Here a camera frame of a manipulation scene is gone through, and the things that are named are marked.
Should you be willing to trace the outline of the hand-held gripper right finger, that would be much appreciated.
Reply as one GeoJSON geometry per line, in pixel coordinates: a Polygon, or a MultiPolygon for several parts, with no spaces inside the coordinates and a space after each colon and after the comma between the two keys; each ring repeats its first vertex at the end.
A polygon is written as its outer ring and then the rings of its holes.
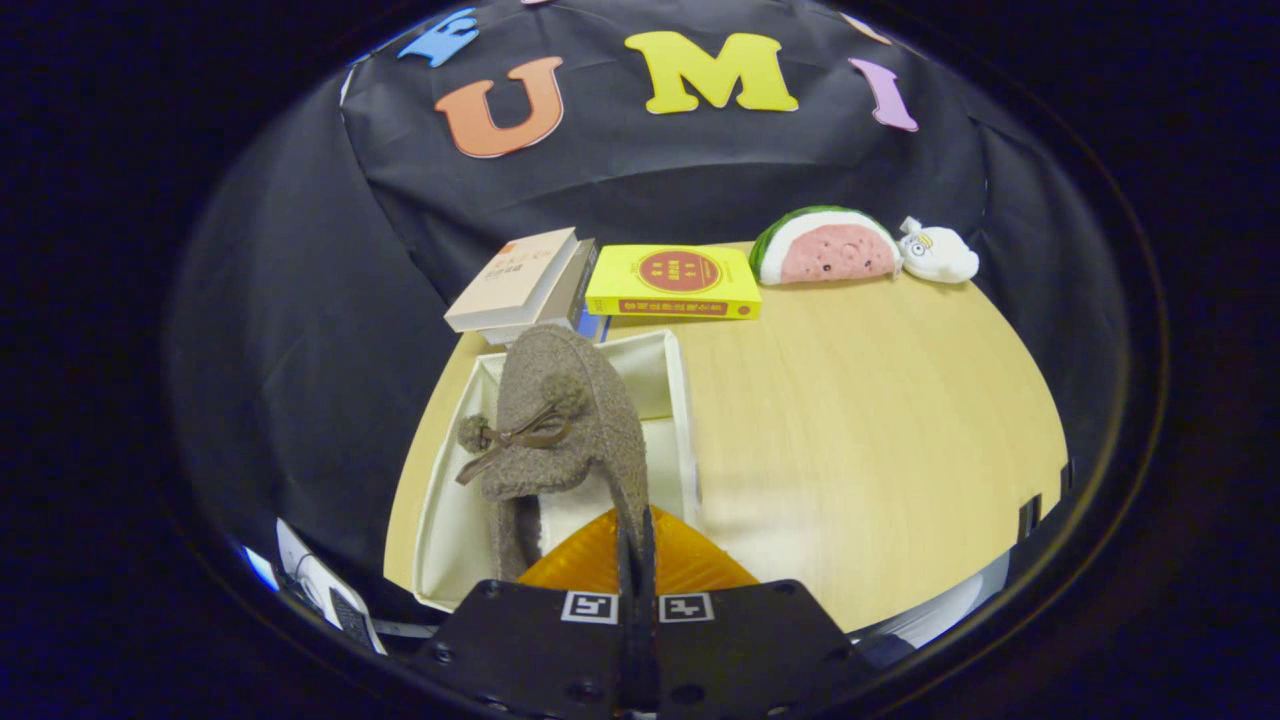
{"type": "Polygon", "coordinates": [[[876,666],[804,584],[755,583],[700,532],[648,509],[640,708],[659,716],[810,716],[876,666]]]}

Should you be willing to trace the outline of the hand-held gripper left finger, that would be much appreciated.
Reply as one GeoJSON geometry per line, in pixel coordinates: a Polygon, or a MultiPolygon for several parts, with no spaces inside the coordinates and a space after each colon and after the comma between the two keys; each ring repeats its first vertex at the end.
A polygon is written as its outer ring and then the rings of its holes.
{"type": "Polygon", "coordinates": [[[637,710],[637,542],[620,528],[614,593],[479,582],[415,656],[434,682],[516,719],[637,710]]]}

